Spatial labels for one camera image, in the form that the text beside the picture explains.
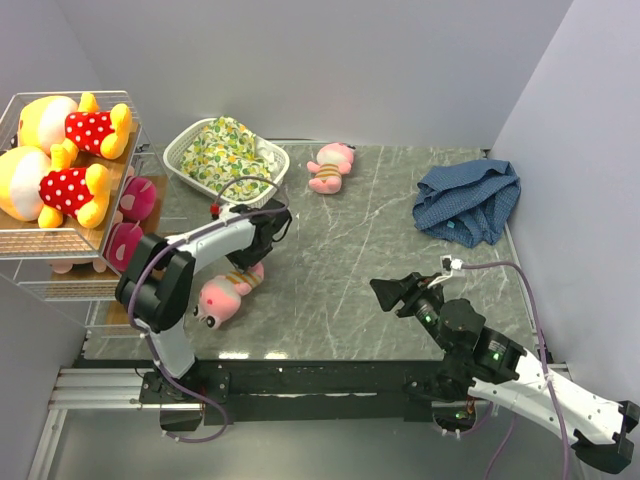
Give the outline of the black-haired doll face-down plush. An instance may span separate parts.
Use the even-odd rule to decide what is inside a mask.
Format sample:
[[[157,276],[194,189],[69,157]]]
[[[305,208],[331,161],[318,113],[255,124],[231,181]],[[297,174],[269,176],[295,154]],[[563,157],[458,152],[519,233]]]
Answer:
[[[156,196],[155,184],[147,177],[135,175],[134,168],[129,167],[116,209],[115,222],[145,220],[154,208]]]

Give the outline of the black-haired doll face-up plush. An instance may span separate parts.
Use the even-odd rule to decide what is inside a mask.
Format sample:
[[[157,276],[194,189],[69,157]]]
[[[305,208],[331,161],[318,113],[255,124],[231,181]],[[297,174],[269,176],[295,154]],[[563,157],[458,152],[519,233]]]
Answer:
[[[48,260],[47,263],[57,274],[69,273],[76,265],[85,264],[91,264],[98,273],[103,273],[107,269],[124,272],[143,235],[144,232],[138,222],[117,223],[110,230],[103,258],[65,258]]]

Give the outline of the yellow bear plush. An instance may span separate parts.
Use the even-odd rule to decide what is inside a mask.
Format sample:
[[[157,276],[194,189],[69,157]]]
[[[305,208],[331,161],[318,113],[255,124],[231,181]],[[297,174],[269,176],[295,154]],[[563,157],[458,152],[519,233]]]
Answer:
[[[65,157],[51,159],[37,147],[21,146],[1,154],[1,210],[44,229],[67,217],[94,229],[104,220],[111,174],[101,164],[71,167]]]
[[[79,152],[113,160],[125,150],[133,116],[119,103],[102,110],[94,94],[85,92],[79,101],[64,95],[38,98],[27,104],[18,121],[16,142],[37,147],[52,156],[62,147],[72,158]]]

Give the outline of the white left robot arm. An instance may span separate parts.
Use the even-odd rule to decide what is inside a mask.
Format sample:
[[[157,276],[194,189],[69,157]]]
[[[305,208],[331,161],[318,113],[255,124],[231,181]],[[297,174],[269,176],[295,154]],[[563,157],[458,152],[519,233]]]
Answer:
[[[225,206],[210,223],[178,235],[142,237],[116,287],[116,300],[126,309],[152,354],[163,389],[175,401],[203,401],[204,381],[190,341],[187,313],[194,276],[226,258],[240,277],[231,283],[240,296],[251,279],[264,274],[261,261],[285,235],[292,221],[288,206],[271,199],[261,208]]]

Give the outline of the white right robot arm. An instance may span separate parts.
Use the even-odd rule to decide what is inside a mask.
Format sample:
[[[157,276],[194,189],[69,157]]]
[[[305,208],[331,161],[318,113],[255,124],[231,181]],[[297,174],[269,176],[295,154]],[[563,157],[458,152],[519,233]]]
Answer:
[[[531,351],[487,327],[469,300],[447,300],[431,278],[373,279],[381,309],[416,318],[444,357],[435,372],[410,380],[408,394],[439,402],[466,396],[508,409],[558,436],[587,465],[619,474],[630,465],[628,438],[639,423],[631,401],[600,397],[551,371]]]

